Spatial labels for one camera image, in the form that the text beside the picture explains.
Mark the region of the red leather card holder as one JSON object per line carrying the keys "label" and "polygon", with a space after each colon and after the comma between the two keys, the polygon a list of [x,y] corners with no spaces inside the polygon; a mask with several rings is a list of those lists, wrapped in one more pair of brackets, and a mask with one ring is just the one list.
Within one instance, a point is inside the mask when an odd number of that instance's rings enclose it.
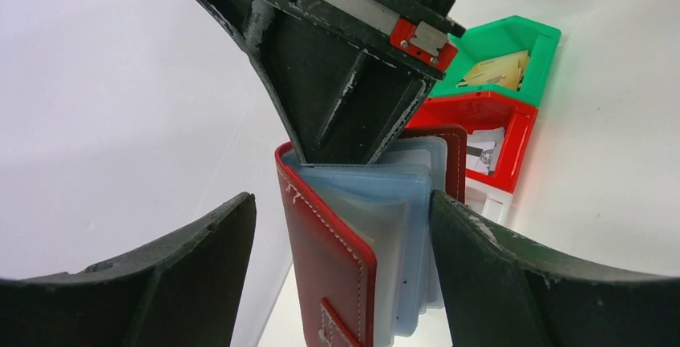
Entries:
{"label": "red leather card holder", "polygon": [[412,127],[372,165],[274,154],[308,346],[390,346],[443,306],[431,193],[465,193],[467,135]]}

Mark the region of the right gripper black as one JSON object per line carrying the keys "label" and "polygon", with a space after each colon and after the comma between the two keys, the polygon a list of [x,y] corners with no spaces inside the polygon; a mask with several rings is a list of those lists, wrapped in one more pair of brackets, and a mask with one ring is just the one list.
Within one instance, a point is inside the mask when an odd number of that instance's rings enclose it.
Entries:
{"label": "right gripper black", "polygon": [[446,75],[454,0],[196,0],[247,55],[301,161],[373,163]]}

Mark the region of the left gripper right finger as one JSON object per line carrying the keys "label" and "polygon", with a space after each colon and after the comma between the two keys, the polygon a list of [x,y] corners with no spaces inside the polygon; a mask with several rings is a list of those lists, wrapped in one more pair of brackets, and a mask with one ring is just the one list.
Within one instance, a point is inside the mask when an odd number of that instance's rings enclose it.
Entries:
{"label": "left gripper right finger", "polygon": [[456,346],[676,346],[679,280],[570,256],[442,191],[430,231]]}

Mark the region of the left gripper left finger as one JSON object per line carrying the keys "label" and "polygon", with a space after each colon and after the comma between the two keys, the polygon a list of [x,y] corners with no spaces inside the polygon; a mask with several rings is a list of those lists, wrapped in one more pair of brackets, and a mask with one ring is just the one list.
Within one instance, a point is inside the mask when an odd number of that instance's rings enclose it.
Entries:
{"label": "left gripper left finger", "polygon": [[4,346],[228,346],[256,202],[210,213],[82,272],[1,282]]}

